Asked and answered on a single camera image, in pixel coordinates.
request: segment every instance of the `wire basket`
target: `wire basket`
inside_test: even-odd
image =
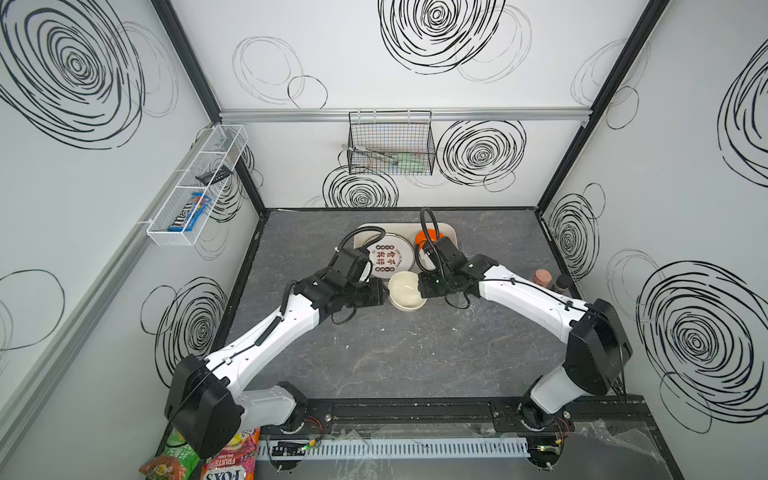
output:
[[[389,175],[432,175],[437,150],[431,111],[349,113],[349,173],[373,169]]]
[[[237,175],[235,165],[247,142],[243,125],[218,124],[212,129],[147,228],[147,235],[157,245],[190,247],[197,242],[221,192]],[[227,177],[214,180],[227,170]]]

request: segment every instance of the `black metal frame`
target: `black metal frame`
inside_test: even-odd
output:
[[[554,199],[555,194],[557,194],[558,189],[563,184],[563,180],[567,177],[568,172],[571,170],[584,145],[586,145],[587,140],[589,140],[592,132],[600,123],[605,109],[611,103],[616,90],[618,90],[621,82],[624,81],[624,77],[632,67],[634,59],[640,54],[640,50],[645,45],[648,35],[656,27],[656,23],[661,18],[661,14],[664,13],[664,9],[669,5],[669,2],[670,0],[650,0],[648,5],[646,5],[643,15],[640,16],[640,20],[635,25],[632,35],[629,36],[627,43],[624,45],[624,50],[621,51],[619,58],[611,69],[611,73],[608,74],[608,78],[600,89],[600,93],[594,99],[589,122],[576,133],[571,145],[565,152],[565,156],[563,156],[563,160],[558,165],[558,169],[554,172],[552,179],[549,180],[549,185],[547,185],[544,194],[538,201],[538,209],[540,211],[546,210],[552,199]]]
[[[189,40],[184,29],[176,15],[170,0],[151,0],[157,16],[160,18],[166,33],[173,43],[179,55],[184,69],[197,92],[209,118],[213,122],[219,122],[220,108],[211,90],[200,64],[195,57]],[[602,114],[609,105],[613,95],[621,84],[624,76],[627,74],[634,59],[637,57],[640,49],[647,40],[648,35],[653,30],[659,17],[667,7],[669,0],[650,0],[635,26],[632,35],[627,40],[624,50],[614,65],[608,79],[598,94],[592,107],[593,114],[587,125],[579,130],[576,137],[571,142],[568,151],[565,153],[562,162],[555,171],[554,176],[549,182],[543,196],[536,207],[443,207],[438,210],[534,210],[539,225],[547,238],[549,247],[558,262],[561,271],[567,271],[565,262],[559,253],[558,248],[552,241],[551,235],[541,218],[541,213],[552,202],[558,188],[561,186],[571,166],[581,153],[587,139],[597,127]],[[253,178],[242,163],[237,165],[237,173],[245,186],[254,208],[259,214],[260,221],[254,231],[248,251],[243,260],[240,272],[235,281],[235,287],[230,295],[230,301],[223,316],[217,335],[214,339],[213,348],[218,349],[226,343],[226,336],[231,327],[237,306],[243,294],[247,277],[250,273],[253,259],[259,246],[261,234],[269,218],[270,211],[264,206],[259,195]],[[298,211],[324,211],[324,210],[401,210],[411,211],[418,208],[398,207],[389,209],[335,209],[335,208],[296,208],[288,210]],[[571,295],[574,298],[580,298],[579,292],[575,287],[571,288]],[[317,417],[327,432],[333,432],[335,429],[344,429],[353,427],[360,435],[365,432],[360,429],[361,425],[382,425],[382,424],[407,424],[407,423],[483,423],[493,426],[493,431],[498,433],[516,432],[527,438],[553,436],[556,428],[550,426],[542,432],[531,432],[519,422],[516,414],[517,405],[520,399],[518,397],[485,397],[485,398],[431,398],[431,399],[310,399],[307,405],[307,413]],[[674,461],[664,437],[658,429],[653,416],[647,405],[640,396],[628,396],[627,403],[623,403],[617,396],[610,397],[582,397],[564,407],[565,415],[561,412],[561,417],[569,416],[569,423],[573,422],[591,422],[597,419],[603,420],[622,420],[622,421],[642,421],[648,428],[651,438],[656,444],[660,454],[667,462],[672,477],[676,480],[682,479],[680,469]],[[276,427],[265,427],[263,434],[270,438],[306,438],[307,431],[299,431],[295,435],[286,435]],[[163,442],[158,447],[158,454],[162,452],[164,443],[170,434],[170,425],[167,426]]]
[[[556,437],[556,425],[541,432],[525,428],[517,413],[519,404],[520,397],[309,399],[306,414],[318,419],[326,433],[344,435],[354,430],[363,438],[370,437],[381,425],[449,423],[476,425],[476,434],[489,437],[503,433],[515,433],[529,441]],[[556,416],[565,420],[572,432],[575,422],[644,423],[654,446],[667,463],[671,477],[683,480],[683,474],[642,396],[629,395],[626,403],[616,396],[581,397],[564,406]],[[261,430],[261,435],[275,440],[306,440],[316,434],[317,430],[309,423],[293,434],[286,434],[276,426]]]

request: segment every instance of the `snack bag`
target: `snack bag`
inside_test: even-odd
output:
[[[205,211],[210,204],[210,197],[200,193],[191,195],[189,201],[181,209],[176,220],[168,227],[169,232],[189,232],[194,228],[197,218]]]
[[[254,429],[235,435],[219,455],[205,464],[201,480],[253,480],[259,433],[260,429]]]
[[[150,480],[187,480],[200,457],[192,447],[184,443],[181,434],[176,430],[168,436],[167,444],[181,445],[180,447],[165,447],[165,452],[151,459],[139,468],[139,473]]]

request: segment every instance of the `black wire basket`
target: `black wire basket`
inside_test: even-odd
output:
[[[367,169],[389,175],[432,175],[437,150],[431,111],[349,113],[349,173]]]

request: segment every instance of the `chip bag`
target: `chip bag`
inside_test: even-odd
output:
[[[260,429],[235,435],[219,455],[203,467],[201,480],[253,480]]]
[[[163,455],[151,459],[139,468],[139,473],[146,475],[150,480],[187,480],[200,461],[200,457],[192,447],[184,443],[181,434],[172,431],[166,442],[168,445],[182,445],[179,447],[165,447]]]

